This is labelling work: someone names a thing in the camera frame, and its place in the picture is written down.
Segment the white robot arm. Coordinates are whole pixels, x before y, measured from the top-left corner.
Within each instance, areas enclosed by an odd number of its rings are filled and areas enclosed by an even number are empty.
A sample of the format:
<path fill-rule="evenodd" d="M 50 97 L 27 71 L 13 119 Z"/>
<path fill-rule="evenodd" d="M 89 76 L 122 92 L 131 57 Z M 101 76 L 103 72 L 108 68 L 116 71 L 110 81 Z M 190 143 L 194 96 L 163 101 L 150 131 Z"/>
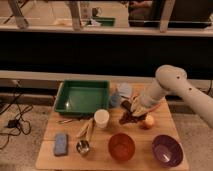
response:
<path fill-rule="evenodd" d="M 135 117 L 142 116 L 169 93 L 181 97 L 213 129 L 213 98 L 191 85 L 184 69 L 172 65 L 162 65 L 156 70 L 155 80 L 133 100 L 131 112 Z"/>

